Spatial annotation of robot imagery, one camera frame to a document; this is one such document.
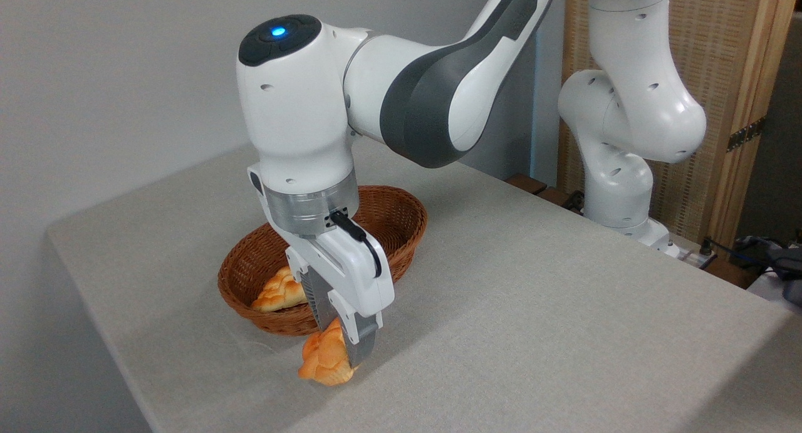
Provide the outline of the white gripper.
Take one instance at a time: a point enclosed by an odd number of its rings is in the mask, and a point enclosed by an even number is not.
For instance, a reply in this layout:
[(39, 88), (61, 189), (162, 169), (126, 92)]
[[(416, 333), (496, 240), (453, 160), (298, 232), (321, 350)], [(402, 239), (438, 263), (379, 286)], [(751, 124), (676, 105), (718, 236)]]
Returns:
[(285, 195), (263, 184), (257, 164), (248, 167), (270, 226), (289, 245), (293, 276), (324, 332), (339, 319), (350, 367), (373, 351), (383, 309), (395, 299), (392, 272), (375, 237), (348, 216), (358, 207), (352, 172), (341, 184), (307, 195)]

